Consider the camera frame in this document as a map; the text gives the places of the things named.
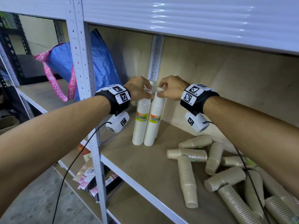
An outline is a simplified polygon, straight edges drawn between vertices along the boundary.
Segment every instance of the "concrete floor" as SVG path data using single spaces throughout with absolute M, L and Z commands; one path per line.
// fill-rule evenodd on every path
M 33 181 L 11 204 L 0 224 L 52 223 L 62 178 L 53 167 Z M 99 224 L 99 221 L 64 184 L 55 224 Z

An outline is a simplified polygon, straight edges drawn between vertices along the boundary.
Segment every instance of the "pink strap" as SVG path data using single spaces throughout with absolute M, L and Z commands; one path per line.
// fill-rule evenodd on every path
M 45 62 L 50 54 L 50 51 L 52 49 L 49 49 L 46 52 L 42 52 L 39 55 L 37 55 L 35 57 L 36 60 L 41 61 L 44 65 L 44 71 L 45 74 L 49 80 L 49 82 L 51 83 L 53 89 L 55 90 L 56 94 L 64 101 L 68 101 L 71 100 L 75 97 L 76 94 L 76 87 L 77 87 L 77 80 L 76 80 L 76 74 L 75 74 L 75 70 L 74 70 L 74 65 L 72 66 L 72 73 L 71 73 L 71 79 L 69 82 L 69 92 L 68 92 L 68 97 L 66 97 L 63 93 L 63 91 L 61 90 L 60 85 L 58 84 L 55 76 L 53 75 L 51 68 L 47 65 L 47 63 Z

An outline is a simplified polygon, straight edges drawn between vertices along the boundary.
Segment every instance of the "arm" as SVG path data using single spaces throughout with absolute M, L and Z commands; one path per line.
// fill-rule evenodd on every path
M 151 98 L 143 77 L 124 86 L 131 100 Z M 110 112 L 110 103 L 95 96 L 29 120 L 0 136 L 0 216 L 41 173 L 73 150 Z
M 162 79 L 166 90 L 158 94 L 180 100 L 190 84 L 180 77 Z M 213 96 L 204 113 L 242 153 L 265 169 L 278 182 L 299 197 L 299 129 L 265 113 Z

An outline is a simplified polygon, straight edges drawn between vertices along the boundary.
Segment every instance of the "black wrist strap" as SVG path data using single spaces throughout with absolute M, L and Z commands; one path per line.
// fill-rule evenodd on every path
M 122 113 L 125 109 L 127 109 L 129 107 L 129 103 L 130 103 L 130 99 L 131 99 L 131 94 L 127 89 L 118 94 L 112 94 L 109 90 L 100 90 L 100 91 L 96 92 L 95 96 L 106 97 L 111 106 L 111 110 L 110 110 L 109 114 L 115 115 L 115 116 L 118 116 L 118 114 Z
M 212 96 L 219 96 L 219 94 L 202 84 L 193 84 L 185 89 L 180 104 L 194 116 L 197 116 L 199 113 L 204 114 L 204 103 Z

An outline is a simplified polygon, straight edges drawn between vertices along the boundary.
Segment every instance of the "blue bag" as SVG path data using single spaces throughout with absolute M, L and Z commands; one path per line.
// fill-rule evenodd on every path
M 122 82 L 116 72 L 110 52 L 97 29 L 90 33 L 92 61 L 95 73 L 96 91 L 111 84 Z M 70 42 L 54 47 L 46 60 L 48 66 L 67 82 L 70 82 L 73 66 Z M 78 88 L 75 99 L 80 100 Z

